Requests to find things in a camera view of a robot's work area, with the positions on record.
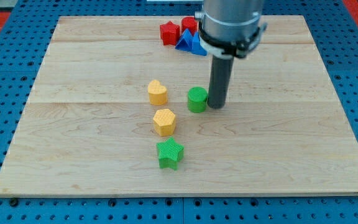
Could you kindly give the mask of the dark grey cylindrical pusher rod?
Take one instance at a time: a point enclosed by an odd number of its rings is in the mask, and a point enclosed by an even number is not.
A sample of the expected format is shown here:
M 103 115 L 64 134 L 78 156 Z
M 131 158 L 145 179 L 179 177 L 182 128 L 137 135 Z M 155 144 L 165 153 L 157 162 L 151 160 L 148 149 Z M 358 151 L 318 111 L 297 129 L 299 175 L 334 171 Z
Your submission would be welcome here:
M 225 105 L 233 62 L 233 58 L 221 59 L 213 56 L 207 100 L 212 109 L 220 109 Z

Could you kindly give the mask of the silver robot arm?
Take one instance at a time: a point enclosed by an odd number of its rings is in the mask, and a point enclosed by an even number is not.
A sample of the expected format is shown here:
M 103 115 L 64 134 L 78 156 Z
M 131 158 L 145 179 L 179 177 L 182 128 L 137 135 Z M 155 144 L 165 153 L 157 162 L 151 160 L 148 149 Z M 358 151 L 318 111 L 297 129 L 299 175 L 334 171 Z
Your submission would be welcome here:
M 224 42 L 244 40 L 258 29 L 264 0 L 204 0 L 195 19 L 200 31 Z

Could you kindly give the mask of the blue block behind arm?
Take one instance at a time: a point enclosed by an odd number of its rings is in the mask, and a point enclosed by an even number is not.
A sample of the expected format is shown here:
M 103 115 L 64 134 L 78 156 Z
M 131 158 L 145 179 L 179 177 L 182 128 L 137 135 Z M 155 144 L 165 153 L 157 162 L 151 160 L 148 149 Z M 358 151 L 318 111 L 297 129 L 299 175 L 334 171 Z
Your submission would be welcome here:
M 191 53 L 195 55 L 201 55 L 201 56 L 207 56 L 207 51 L 201 46 L 199 33 L 195 32 L 193 39 L 192 39 L 192 45 L 191 45 Z

